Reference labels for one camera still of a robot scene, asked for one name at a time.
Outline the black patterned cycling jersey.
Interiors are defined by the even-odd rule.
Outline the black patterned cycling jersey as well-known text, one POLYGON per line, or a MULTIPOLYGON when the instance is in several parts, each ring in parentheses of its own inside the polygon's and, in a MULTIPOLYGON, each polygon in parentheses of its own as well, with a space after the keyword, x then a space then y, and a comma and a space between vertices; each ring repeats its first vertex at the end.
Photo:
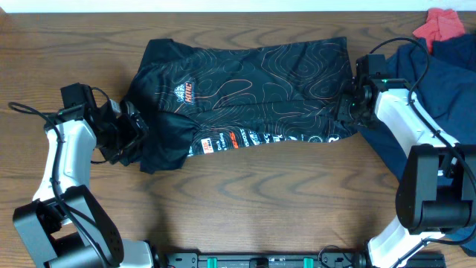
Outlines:
POLYGON ((149 128, 140 168, 155 173, 191 156, 348 138, 353 128, 334 114, 351 79, 343 37, 245 50, 153 39, 125 95, 149 128))

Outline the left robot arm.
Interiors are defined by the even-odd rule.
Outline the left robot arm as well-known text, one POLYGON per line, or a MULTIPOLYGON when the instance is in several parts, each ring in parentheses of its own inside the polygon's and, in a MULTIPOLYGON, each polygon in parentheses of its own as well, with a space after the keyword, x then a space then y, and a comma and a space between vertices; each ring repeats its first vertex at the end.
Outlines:
POLYGON ((159 267, 147 241, 123 239, 90 191, 94 150, 105 162, 125 162, 148 136, 135 106, 107 98, 98 106, 96 88, 61 88, 62 109, 40 112, 10 102, 9 108, 45 120, 48 157, 33 199, 15 209, 13 225, 37 267, 159 267))

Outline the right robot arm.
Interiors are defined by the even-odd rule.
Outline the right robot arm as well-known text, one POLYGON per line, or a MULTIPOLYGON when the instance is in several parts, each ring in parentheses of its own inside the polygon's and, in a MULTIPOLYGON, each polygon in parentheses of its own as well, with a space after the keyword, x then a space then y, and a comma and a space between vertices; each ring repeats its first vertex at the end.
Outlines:
POLYGON ((335 120, 361 127, 384 124, 406 156, 396 216, 354 254, 354 267, 405 267, 428 244, 446 244, 446 234, 475 227, 475 146, 443 130, 419 103, 414 86, 387 72, 384 55, 357 60, 335 120))

